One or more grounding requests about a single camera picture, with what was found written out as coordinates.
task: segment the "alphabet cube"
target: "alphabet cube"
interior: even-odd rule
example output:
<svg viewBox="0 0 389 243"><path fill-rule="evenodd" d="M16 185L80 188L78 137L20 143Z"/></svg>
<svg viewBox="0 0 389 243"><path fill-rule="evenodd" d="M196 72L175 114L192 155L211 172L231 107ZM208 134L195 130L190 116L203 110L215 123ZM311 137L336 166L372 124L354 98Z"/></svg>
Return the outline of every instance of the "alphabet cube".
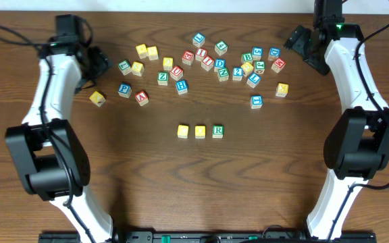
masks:
<svg viewBox="0 0 389 243"><path fill-rule="evenodd" d="M228 51L228 44L226 44L224 41L220 41L219 43L215 44L215 52L218 55L223 55Z"/></svg>
<svg viewBox="0 0 389 243"><path fill-rule="evenodd" d="M202 61L207 56L208 51L202 48L196 51L196 61Z"/></svg>
<svg viewBox="0 0 389 243"><path fill-rule="evenodd" d="M144 59L145 57L148 57L148 50L145 44L137 46L136 50L138 51L139 58Z"/></svg>
<svg viewBox="0 0 389 243"><path fill-rule="evenodd" d="M223 126L213 126L213 138L223 138L224 127Z"/></svg>
<svg viewBox="0 0 389 243"><path fill-rule="evenodd" d="M242 68L241 67L234 67L232 80L233 81L241 81L242 80Z"/></svg>
<svg viewBox="0 0 389 243"><path fill-rule="evenodd" d="M214 72L217 72L219 69L225 68L226 60L216 59L214 63Z"/></svg>
<svg viewBox="0 0 389 243"><path fill-rule="evenodd" d="M229 79L228 68L225 67L225 68L220 69L219 72L217 73L217 76L219 77L220 82L228 80Z"/></svg>
<svg viewBox="0 0 389 243"><path fill-rule="evenodd" d="M163 69L165 71L172 70L173 66L174 66L174 59L172 57L164 57L163 58Z"/></svg>
<svg viewBox="0 0 389 243"><path fill-rule="evenodd" d="M123 60L122 62L120 62L120 64L118 64L118 68L124 76L132 72L130 63L127 60Z"/></svg>
<svg viewBox="0 0 389 243"><path fill-rule="evenodd" d="M203 44L205 44L205 36L201 33L196 33L195 36L193 37L193 44L197 48L201 48Z"/></svg>
<svg viewBox="0 0 389 243"><path fill-rule="evenodd" d="M167 72L159 72L157 81L159 85L167 86L167 81L169 81L169 74L167 74Z"/></svg>
<svg viewBox="0 0 389 243"><path fill-rule="evenodd" d="M142 76L144 71L143 64L134 61L132 65L132 73L137 76Z"/></svg>
<svg viewBox="0 0 389 243"><path fill-rule="evenodd" d="M262 96L260 95L254 95L250 99L250 105L251 109L259 109L262 107L263 101Z"/></svg>
<svg viewBox="0 0 389 243"><path fill-rule="evenodd" d="M265 62L264 61L255 61L255 73L263 74L265 71Z"/></svg>
<svg viewBox="0 0 389 243"><path fill-rule="evenodd" d="M280 71L283 70L285 65L286 65L286 62L283 61L283 59L277 58L277 60L275 62L273 62L271 69L274 70L276 73L279 73Z"/></svg>
<svg viewBox="0 0 389 243"><path fill-rule="evenodd" d="M244 63L252 64L253 63L253 56L251 55L251 53L244 53L244 54L242 54L242 56L241 56L241 63L242 64L244 64Z"/></svg>
<svg viewBox="0 0 389 243"><path fill-rule="evenodd" d="M144 106L149 102L148 96L144 91L140 91L135 95L136 101L139 103L140 106Z"/></svg>
<svg viewBox="0 0 389 243"><path fill-rule="evenodd" d="M263 54L263 49L261 47L253 47L253 51L251 52L253 61L261 61L262 54Z"/></svg>
<svg viewBox="0 0 389 243"><path fill-rule="evenodd" d="M170 76L175 80L178 81L182 78L183 71L180 67L175 66L172 71L170 72Z"/></svg>
<svg viewBox="0 0 389 243"><path fill-rule="evenodd" d="M188 138L188 126L179 125L177 135L179 138Z"/></svg>
<svg viewBox="0 0 389 243"><path fill-rule="evenodd" d="M95 91L89 99L98 107L102 106L106 101L105 97L98 91Z"/></svg>
<svg viewBox="0 0 389 243"><path fill-rule="evenodd" d="M276 89L276 96L278 97L286 97L289 91L289 85L278 83L277 89Z"/></svg>
<svg viewBox="0 0 389 243"><path fill-rule="evenodd" d="M207 70L207 72L214 66L214 59L212 59L210 56L206 56L202 60L202 68L204 70Z"/></svg>
<svg viewBox="0 0 389 243"><path fill-rule="evenodd" d="M150 61L159 59L159 52L157 51L157 47L148 47L148 57Z"/></svg>
<svg viewBox="0 0 389 243"><path fill-rule="evenodd" d="M252 88L255 88L260 81L261 77L257 74L251 74L250 77L247 78L247 84Z"/></svg>
<svg viewBox="0 0 389 243"><path fill-rule="evenodd" d="M253 72L253 65L251 65L250 63L244 63L242 66L242 74L244 75L244 77L247 77L248 75L250 75L252 72Z"/></svg>
<svg viewBox="0 0 389 243"><path fill-rule="evenodd" d="M268 54L268 61L275 61L277 58L280 57L280 49L279 48L275 48L275 47L272 47L270 50L269 50L269 54Z"/></svg>
<svg viewBox="0 0 389 243"><path fill-rule="evenodd" d="M185 94L188 92L188 86L187 82L185 80L181 80L175 83L176 90L178 91L179 95Z"/></svg>
<svg viewBox="0 0 389 243"><path fill-rule="evenodd" d="M196 126L194 127L194 137L195 138L205 138L205 126Z"/></svg>
<svg viewBox="0 0 389 243"><path fill-rule="evenodd" d="M185 51L182 55L182 63L187 65L192 65L193 61L195 60L195 54L191 51Z"/></svg>
<svg viewBox="0 0 389 243"><path fill-rule="evenodd" d="M118 89L118 94L124 98L128 98L132 94L132 88L128 84L121 84Z"/></svg>

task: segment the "wooden cube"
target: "wooden cube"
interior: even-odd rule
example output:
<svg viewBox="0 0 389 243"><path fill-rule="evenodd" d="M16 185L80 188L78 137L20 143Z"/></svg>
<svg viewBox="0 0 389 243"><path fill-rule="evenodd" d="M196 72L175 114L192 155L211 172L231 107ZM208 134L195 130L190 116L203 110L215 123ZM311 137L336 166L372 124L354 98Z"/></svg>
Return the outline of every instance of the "wooden cube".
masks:
<svg viewBox="0 0 389 243"><path fill-rule="evenodd" d="M265 62L264 61L255 61L255 73L263 74L265 71Z"/></svg>
<svg viewBox="0 0 389 243"><path fill-rule="evenodd" d="M244 63L250 63L252 64L253 63L253 56L251 55L251 53L244 53L241 55L241 63L244 64Z"/></svg>
<svg viewBox="0 0 389 243"><path fill-rule="evenodd" d="M268 54L268 61L275 61L277 58L280 57L280 49L279 48L275 48L275 47L272 47L270 50L269 50L269 54Z"/></svg>
<svg viewBox="0 0 389 243"><path fill-rule="evenodd" d="M148 49L145 44L137 46L136 50L138 51L139 58L144 59L145 57L148 57Z"/></svg>
<svg viewBox="0 0 389 243"><path fill-rule="evenodd" d="M278 83L277 89L276 89L276 96L278 97L286 97L289 91L289 85Z"/></svg>
<svg viewBox="0 0 389 243"><path fill-rule="evenodd" d="M208 51L202 48L196 51L196 61L202 61L207 56Z"/></svg>
<svg viewBox="0 0 389 243"><path fill-rule="evenodd" d="M223 126L213 126L213 138L223 138L224 127Z"/></svg>
<svg viewBox="0 0 389 243"><path fill-rule="evenodd" d="M195 36L193 37L193 44L197 48L201 48L203 44L205 44L205 36L201 33L196 33Z"/></svg>
<svg viewBox="0 0 389 243"><path fill-rule="evenodd" d="M225 67L225 68L220 69L219 72L217 73L217 76L218 76L220 82L228 80L229 79L228 68Z"/></svg>
<svg viewBox="0 0 389 243"><path fill-rule="evenodd" d="M137 76L142 76L144 71L143 64L134 61L132 65L132 73Z"/></svg>
<svg viewBox="0 0 389 243"><path fill-rule="evenodd" d="M251 74L249 78L247 78L247 84L252 88L255 88L260 81L261 81L261 77L254 73Z"/></svg>
<svg viewBox="0 0 389 243"><path fill-rule="evenodd" d="M177 135L179 138L188 138L188 126L179 125Z"/></svg>
<svg viewBox="0 0 389 243"><path fill-rule="evenodd" d="M262 96L260 95L254 95L250 99L250 105L251 109L259 109L262 107L263 101Z"/></svg>
<svg viewBox="0 0 389 243"><path fill-rule="evenodd" d="M244 75L244 77L247 77L253 72L253 65L251 65L250 63L244 63L241 66L241 68L242 68L242 75Z"/></svg>
<svg viewBox="0 0 389 243"><path fill-rule="evenodd" d="M172 57L164 57L163 58L163 69L165 71L172 70L174 66L174 59Z"/></svg>
<svg viewBox="0 0 389 243"><path fill-rule="evenodd" d="M253 47L251 52L253 61L261 61L263 49L261 47Z"/></svg>
<svg viewBox="0 0 389 243"><path fill-rule="evenodd" d="M167 86L167 82L169 81L169 74L167 72L159 72L157 77L157 82L159 85Z"/></svg>
<svg viewBox="0 0 389 243"><path fill-rule="evenodd" d="M212 59L210 56L206 56L202 60L202 68L204 70L207 70L207 72L214 66L214 59Z"/></svg>
<svg viewBox="0 0 389 243"><path fill-rule="evenodd" d="M106 101L105 97L98 91L95 91L89 99L98 107L102 106Z"/></svg>
<svg viewBox="0 0 389 243"><path fill-rule="evenodd" d="M242 80L242 68L241 67L234 67L234 71L232 73L232 80L233 81L241 81Z"/></svg>
<svg viewBox="0 0 389 243"><path fill-rule="evenodd" d="M122 62L120 62L120 64L118 64L118 68L124 76L132 72L130 63L127 60L123 60Z"/></svg>
<svg viewBox="0 0 389 243"><path fill-rule="evenodd" d="M191 51L185 51L182 55L182 63L187 65L192 65L193 61L195 60L195 54Z"/></svg>
<svg viewBox="0 0 389 243"><path fill-rule="evenodd" d="M175 66L172 71L170 72L170 76L175 80L178 81L182 78L183 71L180 67Z"/></svg>
<svg viewBox="0 0 389 243"><path fill-rule="evenodd" d="M215 44L215 52L218 55L223 55L228 51L228 44L226 44L224 41L220 41L217 44Z"/></svg>
<svg viewBox="0 0 389 243"><path fill-rule="evenodd" d="M128 98L132 94L132 88L128 84L121 84L118 89L118 94L121 97Z"/></svg>
<svg viewBox="0 0 389 243"><path fill-rule="evenodd" d="M194 137L195 138L205 138L206 127L205 126L196 126L194 127Z"/></svg>
<svg viewBox="0 0 389 243"><path fill-rule="evenodd" d="M140 91L135 95L136 101L139 103L140 106L144 106L149 102L148 96L144 91Z"/></svg>
<svg viewBox="0 0 389 243"><path fill-rule="evenodd" d="M274 70L276 73L279 73L280 71L283 70L285 65L286 65L286 62L283 61L283 59L277 58L277 60L275 62L273 62L271 69Z"/></svg>
<svg viewBox="0 0 389 243"><path fill-rule="evenodd" d="M216 59L214 63L214 72L226 67L226 60L224 59Z"/></svg>
<svg viewBox="0 0 389 243"><path fill-rule="evenodd" d="M175 83L176 90L178 91L179 95L185 94L188 92L188 86L187 82L185 80L181 80Z"/></svg>
<svg viewBox="0 0 389 243"><path fill-rule="evenodd" d="M159 59L157 47L148 47L148 57L150 61Z"/></svg>

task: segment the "wooden table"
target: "wooden table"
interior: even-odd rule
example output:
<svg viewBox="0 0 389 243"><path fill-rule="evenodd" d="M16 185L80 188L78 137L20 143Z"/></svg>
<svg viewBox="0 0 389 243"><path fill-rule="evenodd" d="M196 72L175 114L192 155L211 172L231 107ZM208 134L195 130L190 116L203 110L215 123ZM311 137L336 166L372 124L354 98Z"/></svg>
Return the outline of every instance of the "wooden table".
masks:
<svg viewBox="0 0 389 243"><path fill-rule="evenodd" d="M54 35L56 12L0 12L0 24L36 42ZM78 13L94 28L94 44L117 63L138 61L136 45L157 45L159 61L143 59L142 77L123 76L116 65L99 79L107 101L89 101L93 89L76 95L71 118L90 159L90 185L119 225L157 231L261 231L271 224L303 227L326 176L323 142L340 117L333 76L321 76L296 53L282 48L294 28L310 26L312 15ZM346 16L367 35L389 16ZM182 64L184 50L195 51L195 32L213 46L225 40L228 68L253 46L282 48L286 67L269 68L255 89L217 74L201 64ZM389 104L389 29L367 43L367 60ZM188 94L179 96L174 81L157 85L162 58L173 57L184 69ZM25 193L4 143L4 133L18 126L31 106L38 81L32 48L0 43L0 242L36 242L42 231L71 231L54 206ZM149 104L118 96L121 82L146 90ZM278 82L289 84L285 99L274 96ZM251 95L264 105L252 110ZM178 124L191 127L189 139L176 136ZM207 138L196 140L194 126L205 124ZM223 124L223 139L212 139L213 124ZM389 165L371 184L389 181ZM373 230L389 242L389 190L364 189L344 224L345 230Z"/></svg>

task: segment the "wooden tabletop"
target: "wooden tabletop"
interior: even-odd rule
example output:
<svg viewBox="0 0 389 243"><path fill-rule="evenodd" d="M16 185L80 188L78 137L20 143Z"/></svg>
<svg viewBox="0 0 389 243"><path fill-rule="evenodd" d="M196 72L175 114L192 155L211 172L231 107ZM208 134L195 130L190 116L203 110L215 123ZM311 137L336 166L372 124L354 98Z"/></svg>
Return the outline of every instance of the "wooden tabletop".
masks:
<svg viewBox="0 0 389 243"><path fill-rule="evenodd" d="M0 24L36 42L54 35L56 12L0 12ZM261 231L271 224L303 227L323 186L327 167L323 143L340 117L332 74L321 76L282 45L296 26L311 26L310 14L78 13L94 29L94 44L114 63L141 61L142 77L123 76L115 65L97 89L74 99L71 124L88 153L90 185L118 225L157 231ZM389 16L346 16L363 33L377 30ZM182 64L185 50L195 51L192 37L206 36L212 58L220 40L228 68L254 46L280 47L287 62L279 74L269 69L256 88L245 81L219 83L200 62ZM139 60L135 46L157 46L159 61ZM371 73L389 104L389 29L366 44ZM188 94L178 95L174 81L157 85L163 57L184 70ZM37 195L27 194L4 143L8 127L20 125L38 81L36 53L30 47L0 43L0 242L36 242L43 231L72 231L61 212ZM145 90L149 103L118 95L129 83ZM275 97L278 82L289 84L286 98ZM89 96L100 90L98 108ZM262 95L259 110L251 95ZM188 139L176 136L188 124ZM207 126L207 138L195 139L194 127ZM223 124L223 139L212 139L214 124ZM389 181L389 164L370 184ZM373 230L389 242L389 189L363 189L344 224L345 230Z"/></svg>

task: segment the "white backdrop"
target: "white backdrop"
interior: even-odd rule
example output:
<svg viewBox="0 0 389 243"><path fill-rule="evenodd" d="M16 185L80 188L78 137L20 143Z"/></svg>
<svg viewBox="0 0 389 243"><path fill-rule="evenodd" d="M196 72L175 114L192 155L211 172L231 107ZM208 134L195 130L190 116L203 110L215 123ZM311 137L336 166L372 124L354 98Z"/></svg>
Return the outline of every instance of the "white backdrop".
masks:
<svg viewBox="0 0 389 243"><path fill-rule="evenodd" d="M314 0L0 0L0 10L313 13ZM388 0L348 0L345 14L389 14Z"/></svg>

